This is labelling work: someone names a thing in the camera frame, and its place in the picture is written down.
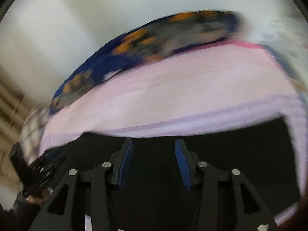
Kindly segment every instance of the pink cloth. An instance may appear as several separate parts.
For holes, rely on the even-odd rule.
[[[227,42],[116,75],[53,116],[43,138],[163,122],[276,94],[296,92],[269,52]]]

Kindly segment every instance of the folded cloth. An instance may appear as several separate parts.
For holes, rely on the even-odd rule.
[[[88,58],[60,86],[54,94],[51,113],[70,105],[125,68],[221,40],[237,27],[235,13],[204,10],[160,18],[122,34]]]
[[[298,96],[273,95],[256,102],[229,107],[224,110],[216,110],[141,126],[102,131],[96,130],[95,132],[125,137],[196,135],[239,129],[271,119],[277,119],[281,116],[284,117],[292,137],[298,182],[300,190],[303,192],[307,178],[308,122],[305,107]],[[61,146],[75,140],[81,134],[82,132],[45,134],[42,139],[40,154],[48,148]]]
[[[181,119],[271,95],[297,96],[269,52],[220,42],[134,67],[93,88],[53,116],[43,138]]]
[[[28,165],[38,158],[41,139],[50,118],[48,108],[32,109],[19,137],[24,159]]]

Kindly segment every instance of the black surface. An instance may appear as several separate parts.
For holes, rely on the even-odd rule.
[[[24,185],[28,185],[33,178],[30,172],[27,170],[27,164],[23,157],[23,152],[21,150],[21,146],[19,142],[15,143],[12,146],[9,156],[10,156],[11,163],[14,166],[15,171],[18,174],[21,182]]]
[[[183,185],[174,153],[178,137],[132,138],[126,186],[113,191],[116,223],[123,230],[189,230],[198,192]],[[183,136],[188,150],[220,170],[240,169],[273,215],[298,200],[293,149],[283,119],[235,131]],[[93,169],[121,149],[125,138],[84,133],[62,146],[67,160],[56,172]]]

